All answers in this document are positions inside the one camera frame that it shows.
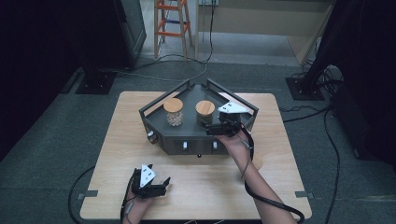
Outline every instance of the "gray carpet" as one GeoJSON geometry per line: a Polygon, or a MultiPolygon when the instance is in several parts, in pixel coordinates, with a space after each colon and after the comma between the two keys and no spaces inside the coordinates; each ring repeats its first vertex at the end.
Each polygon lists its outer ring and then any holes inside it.
{"type": "MultiPolygon", "coordinates": [[[[139,64],[149,62],[141,59],[139,64]]],[[[198,63],[171,62],[135,72],[183,80],[195,77],[204,69],[205,66],[198,63]]],[[[234,92],[269,92],[282,108],[296,105],[323,108],[328,105],[328,99],[324,102],[292,100],[285,77],[300,72],[300,67],[209,63],[206,73],[194,82],[202,83],[210,77],[234,92]]],[[[73,223],[67,209],[69,190],[79,175],[95,165],[120,93],[168,91],[176,84],[124,75],[115,79],[109,95],[74,94],[78,83],[69,93],[58,95],[0,163],[0,222],[73,223]]],[[[282,118],[298,118],[314,112],[302,109],[282,113],[282,118]]],[[[304,187],[315,195],[315,199],[309,201],[313,216],[305,223],[324,223],[334,189],[336,156],[323,120],[324,114],[320,114],[285,123],[304,187]]],[[[396,223],[396,174],[392,167],[382,161],[357,160],[337,118],[330,113],[327,123],[341,157],[338,194],[330,223],[396,223]]],[[[76,216],[82,204],[76,200],[76,194],[88,187],[91,175],[92,172],[88,172],[73,193],[72,212],[76,216]]],[[[118,220],[87,221],[79,217],[78,220],[82,223],[119,223],[118,220]]]]}

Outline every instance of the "wooden lid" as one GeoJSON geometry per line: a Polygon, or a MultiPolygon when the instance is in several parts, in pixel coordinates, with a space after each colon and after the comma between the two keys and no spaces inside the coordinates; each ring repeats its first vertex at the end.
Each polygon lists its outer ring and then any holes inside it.
{"type": "Polygon", "coordinates": [[[195,109],[201,116],[208,116],[215,111],[215,105],[210,101],[201,101],[195,106],[195,109]]]}
{"type": "Polygon", "coordinates": [[[183,102],[177,98],[168,99],[164,104],[163,108],[170,113],[175,113],[183,108],[183,102]]]}

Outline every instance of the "forearm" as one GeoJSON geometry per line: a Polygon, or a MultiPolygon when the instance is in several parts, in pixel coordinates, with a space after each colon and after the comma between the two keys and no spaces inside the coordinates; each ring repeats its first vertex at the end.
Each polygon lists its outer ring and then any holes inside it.
{"type": "Polygon", "coordinates": [[[147,207],[143,204],[134,204],[128,215],[122,221],[122,224],[138,224],[147,211],[147,207]]]}
{"type": "MultiPolygon", "coordinates": [[[[262,178],[262,175],[256,169],[253,162],[250,161],[247,167],[246,164],[248,161],[245,161],[245,164],[239,160],[235,160],[235,162],[241,172],[244,172],[246,168],[244,177],[251,191],[264,198],[278,203],[283,203],[264,178],[262,178]]],[[[254,203],[259,211],[262,223],[296,223],[295,219],[288,211],[277,208],[268,203],[260,202],[257,199],[254,199],[254,203]]]]}

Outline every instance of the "human hand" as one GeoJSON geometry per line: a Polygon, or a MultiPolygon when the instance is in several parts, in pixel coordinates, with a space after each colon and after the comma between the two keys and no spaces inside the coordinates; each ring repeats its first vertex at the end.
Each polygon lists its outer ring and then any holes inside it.
{"type": "Polygon", "coordinates": [[[227,148],[230,156],[233,157],[239,168],[246,165],[247,161],[250,160],[250,152],[243,141],[248,143],[248,138],[243,132],[239,132],[232,137],[225,135],[216,135],[216,138],[227,148]]]}

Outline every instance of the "knob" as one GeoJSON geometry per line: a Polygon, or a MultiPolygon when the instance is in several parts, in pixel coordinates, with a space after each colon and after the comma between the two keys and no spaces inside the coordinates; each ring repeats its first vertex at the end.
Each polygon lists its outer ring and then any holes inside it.
{"type": "Polygon", "coordinates": [[[154,145],[158,142],[158,135],[155,132],[150,131],[148,133],[148,140],[150,141],[151,144],[154,145]]]}

